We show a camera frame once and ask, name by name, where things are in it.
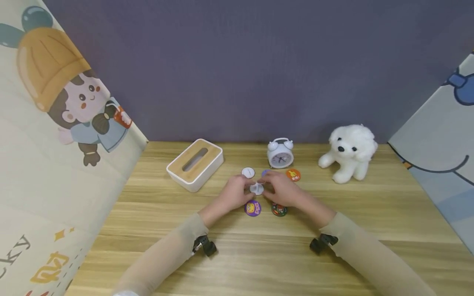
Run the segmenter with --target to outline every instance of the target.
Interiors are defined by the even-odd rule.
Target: beige sleeve
[[[436,296],[400,257],[343,214],[337,213],[320,231],[339,239],[331,247],[336,256],[349,263],[384,296]]]
[[[150,296],[191,257],[194,241],[209,232],[196,213],[143,253],[122,275],[115,295]]]

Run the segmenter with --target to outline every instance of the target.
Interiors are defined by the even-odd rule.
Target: cartoon wallpaper
[[[407,169],[474,253],[474,54],[390,139]]]
[[[49,12],[31,6],[21,15],[23,30],[0,23],[0,44],[17,49],[21,80],[36,107],[58,125],[58,139],[76,142],[85,166],[100,161],[98,145],[111,152],[132,120],[101,89],[89,64]]]
[[[61,296],[146,138],[47,7],[0,10],[0,295]]]

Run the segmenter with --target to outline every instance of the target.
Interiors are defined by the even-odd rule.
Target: orange round sticker
[[[291,179],[291,181],[296,182],[301,179],[301,173],[297,169],[289,169],[286,171],[286,176]]]

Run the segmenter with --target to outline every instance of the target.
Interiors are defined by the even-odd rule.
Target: green round sticker
[[[283,217],[288,213],[288,210],[285,206],[282,206],[282,205],[279,205],[279,204],[276,204],[276,203],[272,203],[272,213],[275,216]]]

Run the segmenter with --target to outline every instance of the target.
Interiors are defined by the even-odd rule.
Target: white round lid
[[[262,195],[264,192],[264,186],[260,183],[250,185],[250,192],[255,193],[255,195]]]
[[[242,175],[246,176],[248,179],[251,179],[255,176],[255,170],[249,167],[244,168],[242,170]]]

